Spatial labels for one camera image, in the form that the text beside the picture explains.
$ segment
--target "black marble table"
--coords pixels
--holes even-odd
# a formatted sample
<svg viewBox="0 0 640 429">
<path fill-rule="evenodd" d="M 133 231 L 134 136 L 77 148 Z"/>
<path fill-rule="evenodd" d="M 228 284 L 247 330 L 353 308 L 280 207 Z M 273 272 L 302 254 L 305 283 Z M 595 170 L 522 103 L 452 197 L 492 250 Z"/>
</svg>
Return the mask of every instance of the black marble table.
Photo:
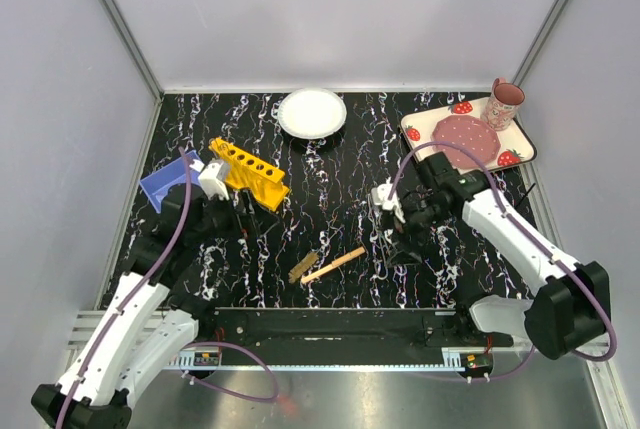
<svg viewBox="0 0 640 429">
<path fill-rule="evenodd" d="M 271 231 L 246 242 L 212 239 L 185 269 L 181 287 L 219 307 L 452 307 L 460 284 L 515 297 L 527 289 L 509 263 L 476 231 L 450 220 L 433 228 L 430 256 L 423 265 L 386 270 L 367 204 L 367 195 L 392 178 L 407 148 L 398 132 L 402 116 L 486 97 L 485 93 L 345 93 L 346 125 L 338 137 L 301 142 L 283 134 L 276 122 L 286 94 L 167 95 L 143 177 L 178 157 L 177 148 L 196 149 L 203 160 L 213 154 L 211 138 L 221 136 L 280 167 L 291 188 L 281 207 L 284 232 Z M 512 202 L 526 188 L 518 168 L 496 174 Z M 399 193 L 419 185 L 409 166 Z M 519 210 L 533 222 L 524 201 Z M 106 307 L 122 263 L 156 213 L 139 190 L 131 211 L 113 278 L 103 296 Z M 310 250 L 321 262 L 364 245 L 367 255 L 306 286 L 289 284 L 289 270 Z"/>
</svg>

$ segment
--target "white plate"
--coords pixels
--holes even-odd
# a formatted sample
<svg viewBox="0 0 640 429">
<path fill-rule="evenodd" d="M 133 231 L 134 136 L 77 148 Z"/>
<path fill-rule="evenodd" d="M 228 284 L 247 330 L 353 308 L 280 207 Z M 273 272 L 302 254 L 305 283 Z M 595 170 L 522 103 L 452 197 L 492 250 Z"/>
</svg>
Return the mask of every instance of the white plate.
<svg viewBox="0 0 640 429">
<path fill-rule="evenodd" d="M 280 104 L 278 122 L 282 129 L 301 139 L 322 139 L 340 130 L 347 119 L 347 107 L 337 94 L 326 89 L 300 89 Z"/>
</svg>

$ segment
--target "gray wall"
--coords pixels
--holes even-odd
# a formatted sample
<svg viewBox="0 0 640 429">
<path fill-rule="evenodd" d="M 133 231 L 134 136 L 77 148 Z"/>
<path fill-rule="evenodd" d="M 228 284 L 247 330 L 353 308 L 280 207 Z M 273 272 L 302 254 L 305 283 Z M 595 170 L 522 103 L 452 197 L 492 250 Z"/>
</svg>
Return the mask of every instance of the gray wall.
<svg viewBox="0 0 640 429">
<path fill-rule="evenodd" d="M 490 86 L 553 0 L 118 0 L 167 90 Z"/>
<path fill-rule="evenodd" d="M 98 0 L 0 14 L 0 413 L 28 429 L 104 276 L 153 100 Z"/>
<path fill-rule="evenodd" d="M 640 411 L 640 5 L 572 0 L 524 89 L 525 127 L 565 248 L 611 276 L 616 358 Z"/>
</svg>

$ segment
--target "yellow holder with holes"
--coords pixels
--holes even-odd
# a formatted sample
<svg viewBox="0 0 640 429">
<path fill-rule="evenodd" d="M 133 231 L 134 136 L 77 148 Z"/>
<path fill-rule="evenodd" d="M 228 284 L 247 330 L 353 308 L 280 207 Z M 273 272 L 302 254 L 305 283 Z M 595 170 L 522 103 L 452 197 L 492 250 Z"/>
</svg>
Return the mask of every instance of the yellow holder with holes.
<svg viewBox="0 0 640 429">
<path fill-rule="evenodd" d="M 209 149 L 231 165 L 225 183 L 235 190 L 249 189 L 260 204 L 275 212 L 289 193 L 282 184 L 284 171 L 238 149 L 220 137 L 209 142 Z"/>
</svg>

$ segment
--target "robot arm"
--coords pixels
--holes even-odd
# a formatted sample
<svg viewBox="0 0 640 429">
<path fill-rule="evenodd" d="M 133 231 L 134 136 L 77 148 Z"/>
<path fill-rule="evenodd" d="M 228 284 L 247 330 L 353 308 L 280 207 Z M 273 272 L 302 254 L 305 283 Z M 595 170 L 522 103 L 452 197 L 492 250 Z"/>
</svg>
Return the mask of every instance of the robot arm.
<svg viewBox="0 0 640 429">
<path fill-rule="evenodd" d="M 240 239 L 262 234 L 277 223 L 278 218 L 262 210 L 248 191 L 239 191 L 235 202 L 230 199 L 223 182 L 229 172 L 224 161 L 194 165 L 200 172 L 201 187 L 192 187 L 189 218 L 165 262 L 120 311 L 123 299 L 148 273 L 172 237 L 184 206 L 184 185 L 170 189 L 162 200 L 157 227 L 136 240 L 111 304 L 80 356 L 57 384 L 42 384 L 35 391 L 31 404 L 49 426 L 56 425 L 64 400 L 73 393 L 65 428 L 126 428 L 141 394 L 172 357 L 199 332 L 205 337 L 214 333 L 212 302 L 190 294 L 173 295 L 164 321 L 135 347 L 149 317 L 167 300 L 180 274 L 190 266 L 192 249 L 211 237 Z M 98 341 L 107 325 L 108 330 Z M 80 379 L 77 374 L 90 350 L 95 352 Z"/>
<path fill-rule="evenodd" d="M 457 216 L 505 255 L 534 295 L 533 300 L 495 295 L 477 300 L 469 307 L 474 329 L 529 338 L 550 359 L 557 359 L 605 332 L 604 323 L 595 314 L 593 306 L 556 264 L 561 261 L 569 267 L 610 316 L 609 278 L 598 263 L 584 266 L 559 250 L 500 193 L 503 211 L 482 172 L 460 175 L 443 153 L 421 161 L 418 172 L 424 184 L 433 190 L 418 207 L 403 205 L 395 196 L 389 200 L 390 184 L 373 191 L 374 204 L 386 212 L 387 219 L 393 217 L 395 230 L 405 236 L 415 236 L 452 215 Z M 552 257 L 545 257 L 511 219 L 515 219 Z"/>
</svg>

